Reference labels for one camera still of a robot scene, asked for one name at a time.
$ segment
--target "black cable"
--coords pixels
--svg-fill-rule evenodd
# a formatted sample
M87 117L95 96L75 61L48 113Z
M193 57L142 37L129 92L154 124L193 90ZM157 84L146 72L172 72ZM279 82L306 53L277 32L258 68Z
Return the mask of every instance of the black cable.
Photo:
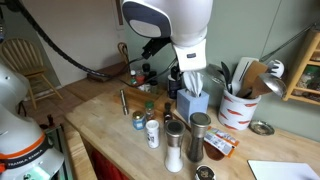
M87 73L90 73L90 74L93 74L93 75L96 75L96 76L101 76L101 77L106 77L106 78L115 78L115 75L109 75L109 74L105 74L105 73L100 73L100 72L97 72L95 70L92 70L90 68L87 68L85 66L83 66L82 64L78 63L77 61L75 61L74 59L72 59L69 55L67 55L64 51L62 51L51 39L50 37L44 32L44 30L39 26L39 24L35 21L35 19L31 16L31 14L28 12L28 10L19 2L19 0L13 0L14 4L18 7L19 11L21 12L21 14L27 19L27 21L32 25L32 27L39 33L39 35L43 38L43 40L55 51L57 52L61 57L63 57L65 60L67 60L69 63L71 63L72 65L74 65L75 67L87 72ZM133 62L136 62L136 61L140 61L140 60L143 60L143 57L140 57L140 58L137 58L137 59L134 59L132 61L130 61L128 64L126 64L126 66L120 70L119 73L117 73L116 75L118 74L121 74L122 71L129 67L129 65ZM121 80L121 79L118 79L119 81L129 85L128 83L126 83L125 81Z
M71 63L72 65L74 65L75 67L87 72L87 73L90 73L92 75L96 75L96 76L100 76L100 77L106 77L106 78L116 78L117 75L121 74L124 72L124 70L127 70L130 66L131 63L134 63L134 62L137 62L137 61L140 61L140 60L143 60L144 57L140 57L140 58L136 58L132 61L130 61L128 64L126 64L126 66L124 66L118 73L116 73L115 75L109 75L109 74L105 74L105 73L100 73L100 72L97 72L95 70L92 70L90 68L87 68L85 66L83 66L82 64L78 63L77 61L75 61L74 59L72 59L69 55L67 55L64 51L62 51L62 49L60 49L51 39L50 37L44 32L44 30L40 27L40 25L35 21L35 19L32 17L32 15L29 13L29 11L20 3L19 0L12 0L13 4L19 9L19 11L21 12L21 14L27 19L27 21L32 25L32 27L39 33L39 35L43 38L43 40L56 52L58 53L61 57L63 57L65 60L67 60L69 63ZM163 40L163 41L160 41L160 43L158 43L159 41L156 41L157 44L160 44L159 46L165 46L165 44L168 43L168 40ZM158 52L158 50L161 49L160 47L157 47L156 50L152 49L149 51L149 49L145 49L145 51L148 51L151 53L151 55L154 55L156 52ZM167 72L169 69L170 69L170 66L173 64L170 63L170 65L168 66L167 69L165 69L163 72L161 72L159 75L149 79L149 80L152 80L152 79L155 79L161 75L163 75L165 72ZM117 80L121 81L122 83L126 84L127 86L130 86L130 87L136 87L136 86L133 86L131 84L128 84L127 82L123 81L122 79L119 79L119 78L116 78Z

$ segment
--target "wooden cabinet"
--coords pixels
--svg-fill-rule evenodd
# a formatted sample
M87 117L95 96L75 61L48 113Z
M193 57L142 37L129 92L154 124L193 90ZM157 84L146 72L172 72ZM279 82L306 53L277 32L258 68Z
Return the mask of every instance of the wooden cabinet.
M320 91L306 89L297 87L297 83L303 74L303 71L307 67L307 65L319 66L320 68L320 30L319 29L311 29L308 32L308 35L300 49L300 52L297 56L296 61L292 64L289 69L288 81L287 81L287 94L283 98L284 101L288 99L295 99L298 101L303 101L311 104L320 105L320 102L302 97L295 96L292 94L294 90L300 90L303 92L309 92L314 94L319 94Z

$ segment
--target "metal canister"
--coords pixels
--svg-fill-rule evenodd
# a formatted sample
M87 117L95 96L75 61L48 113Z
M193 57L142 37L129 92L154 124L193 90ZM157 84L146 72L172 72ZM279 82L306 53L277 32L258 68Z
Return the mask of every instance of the metal canister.
M195 180L216 180L216 175L210 167L201 165L197 168Z
M141 130L146 126L146 119L143 112L141 111L133 112L132 125L136 130Z

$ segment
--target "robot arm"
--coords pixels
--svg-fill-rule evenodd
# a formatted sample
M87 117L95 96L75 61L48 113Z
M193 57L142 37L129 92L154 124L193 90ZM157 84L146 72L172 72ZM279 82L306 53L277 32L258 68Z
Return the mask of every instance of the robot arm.
M0 63L0 180L49 179L64 157L52 148L39 125L16 113L28 91L28 80Z
M207 24L213 0L124 0L129 26L149 38L170 38L181 71L206 67Z

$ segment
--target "wooden chair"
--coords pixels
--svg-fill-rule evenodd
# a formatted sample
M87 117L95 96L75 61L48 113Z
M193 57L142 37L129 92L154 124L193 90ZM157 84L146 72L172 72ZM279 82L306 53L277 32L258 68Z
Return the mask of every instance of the wooden chair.
M33 43L21 38L7 39L1 44L0 54L6 65L11 70L24 75L29 79L38 77L42 79L52 89L52 93L35 98L33 88L30 82L29 95L34 109L37 109L36 101L56 94L60 99L63 99L60 93L44 76L47 68L43 65L40 50Z

